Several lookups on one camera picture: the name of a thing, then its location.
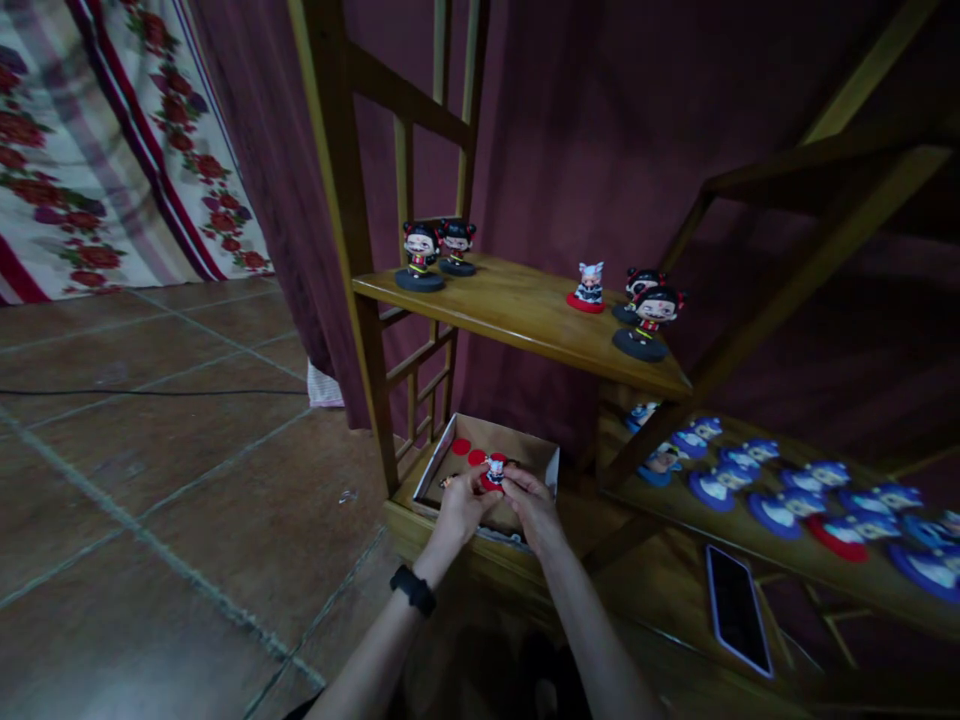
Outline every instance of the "red sticker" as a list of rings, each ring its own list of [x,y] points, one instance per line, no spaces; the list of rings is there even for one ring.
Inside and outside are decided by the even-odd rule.
[[[450,447],[454,455],[466,455],[470,452],[470,441],[466,438],[457,438]]]
[[[479,448],[471,452],[467,456],[467,462],[470,463],[473,467],[477,465],[483,465],[487,461],[487,454],[480,450]]]

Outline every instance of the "black watch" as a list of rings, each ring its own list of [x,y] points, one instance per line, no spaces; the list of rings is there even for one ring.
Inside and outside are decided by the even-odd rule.
[[[413,570],[406,565],[397,568],[397,572],[390,578],[390,589],[400,588],[410,598],[410,605],[417,608],[424,617],[430,617],[437,607],[437,599],[433,596],[433,591],[427,585],[426,580],[421,580],[413,574]]]

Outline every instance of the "black cable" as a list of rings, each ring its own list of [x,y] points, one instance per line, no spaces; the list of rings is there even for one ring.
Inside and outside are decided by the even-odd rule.
[[[301,390],[211,390],[210,392],[163,392],[161,390],[3,390],[0,395],[160,395],[195,397],[199,395],[306,395]]]

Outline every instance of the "phone screen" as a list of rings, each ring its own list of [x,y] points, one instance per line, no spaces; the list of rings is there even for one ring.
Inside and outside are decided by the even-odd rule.
[[[761,674],[773,676],[760,610],[750,571],[732,557],[707,546],[714,629],[719,640]]]

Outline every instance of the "hand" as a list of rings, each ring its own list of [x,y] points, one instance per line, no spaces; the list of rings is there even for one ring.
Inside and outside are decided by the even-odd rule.
[[[469,542],[486,512],[503,498],[503,493],[485,492],[480,484],[480,476],[489,469],[486,463],[470,468],[450,480],[443,492],[434,535],[457,550]]]
[[[520,516],[527,543],[540,562],[567,547],[550,489],[526,470],[507,467],[503,474],[504,500]]]

